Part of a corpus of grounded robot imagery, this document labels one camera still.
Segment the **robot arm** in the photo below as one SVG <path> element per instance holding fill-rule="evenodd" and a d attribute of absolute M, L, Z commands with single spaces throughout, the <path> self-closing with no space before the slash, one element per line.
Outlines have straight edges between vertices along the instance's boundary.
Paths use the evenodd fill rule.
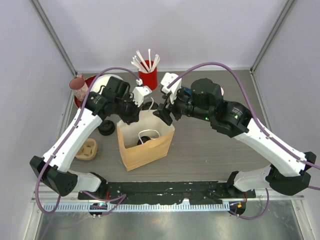
<path fill-rule="evenodd" d="M 233 172 L 228 179 L 230 191 L 246 192 L 251 189 L 271 187 L 279 193 L 291 196 L 308 187 L 311 176 L 306 170 L 309 167 L 266 137 L 257 126 L 249 109 L 239 102 L 224 100 L 222 88 L 207 78 L 194 81 L 191 88 L 181 87 L 181 79 L 170 89 L 167 88 L 177 77 L 178 75 L 171 73 L 164 75 L 161 91 L 166 94 L 166 101 L 160 104 L 153 114 L 167 125 L 173 121 L 171 113 L 176 120 L 185 115 L 207 121 L 218 133 L 243 142 L 271 163 L 258 170 Z M 300 159 L 315 162 L 316 156 L 312 152 L 300 152 L 264 126 L 263 128 Z"/>
<path fill-rule="evenodd" d="M 137 86 L 129 92 L 130 85 L 110 75 L 97 79 L 92 91 L 89 93 L 80 121 L 78 109 L 71 124 L 59 140 L 42 157 L 34 156 L 30 165 L 38 176 L 45 163 L 51 156 L 53 159 L 42 177 L 42 182 L 64 197 L 72 191 L 103 192 L 106 180 L 95 173 L 81 173 L 71 171 L 70 165 L 75 155 L 84 144 L 89 135 L 111 114 L 118 115 L 125 123 L 131 124 L 139 121 L 139 112 L 144 97 L 152 91 L 147 86 Z M 71 128 L 75 126 L 72 134 L 65 140 Z M 54 155 L 55 149 L 64 141 L 59 152 Z"/>

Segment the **red container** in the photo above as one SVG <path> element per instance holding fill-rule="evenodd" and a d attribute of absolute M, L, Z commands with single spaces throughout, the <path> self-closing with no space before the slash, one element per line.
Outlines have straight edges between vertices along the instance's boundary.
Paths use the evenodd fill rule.
<path fill-rule="evenodd" d="M 149 67 L 149 60 L 145 61 L 146 65 Z M 139 72 L 139 77 L 142 79 L 143 85 L 148 86 L 151 90 L 155 90 L 158 86 L 158 79 L 157 79 L 157 68 L 154 69 L 153 72 L 143 73 Z"/>

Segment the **wood grain surface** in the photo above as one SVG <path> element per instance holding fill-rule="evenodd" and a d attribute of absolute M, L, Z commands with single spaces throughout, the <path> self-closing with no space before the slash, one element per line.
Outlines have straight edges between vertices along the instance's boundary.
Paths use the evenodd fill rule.
<path fill-rule="evenodd" d="M 248 70 L 237 70 L 250 102 L 257 116 L 264 124 L 263 114 L 257 94 Z M 158 73 L 158 83 L 165 72 Z M 117 73 L 135 86 L 135 78 L 130 73 Z M 193 71 L 182 79 L 182 85 L 190 87 L 197 79 L 208 78 L 224 89 L 224 99 L 245 103 L 243 94 L 233 78 L 224 70 Z M 158 89 L 152 97 L 162 103 L 162 94 Z M 77 108 L 73 106 L 71 117 Z M 115 124 L 118 116 L 107 119 Z M 217 133 L 206 121 L 182 116 L 179 121 L 173 120 L 175 133 L 166 157 L 127 172 L 119 153 L 117 132 L 110 136 L 102 136 L 96 129 L 90 136 L 98 143 L 96 157 L 91 161 L 74 159 L 71 169 L 78 172 L 95 172 L 110 182 L 135 181 L 225 181 L 233 171 L 251 171 L 265 167 L 269 162 L 245 144 Z"/>

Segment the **white wall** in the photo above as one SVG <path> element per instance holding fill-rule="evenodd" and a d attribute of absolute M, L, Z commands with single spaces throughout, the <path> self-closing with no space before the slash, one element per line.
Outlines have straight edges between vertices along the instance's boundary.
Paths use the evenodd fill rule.
<path fill-rule="evenodd" d="M 320 165 L 320 1 L 299 0 L 256 71 L 273 131 Z M 320 171 L 309 170 L 320 187 Z M 320 192 L 304 191 L 320 239 Z"/>
<path fill-rule="evenodd" d="M 132 68 L 136 50 L 162 69 L 219 61 L 249 68 L 286 0 L 40 0 L 74 67 Z"/>
<path fill-rule="evenodd" d="M 0 1 L 0 233 L 21 239 L 36 176 L 55 142 L 71 73 L 27 0 Z"/>

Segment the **pink mug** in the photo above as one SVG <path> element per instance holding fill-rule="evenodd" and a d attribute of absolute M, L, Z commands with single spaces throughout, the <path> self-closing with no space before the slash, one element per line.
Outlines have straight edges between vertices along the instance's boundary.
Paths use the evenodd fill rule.
<path fill-rule="evenodd" d="M 84 76 L 81 74 L 79 77 L 74 78 L 70 83 L 69 87 L 72 89 L 74 96 L 79 100 L 83 101 L 89 90 Z"/>

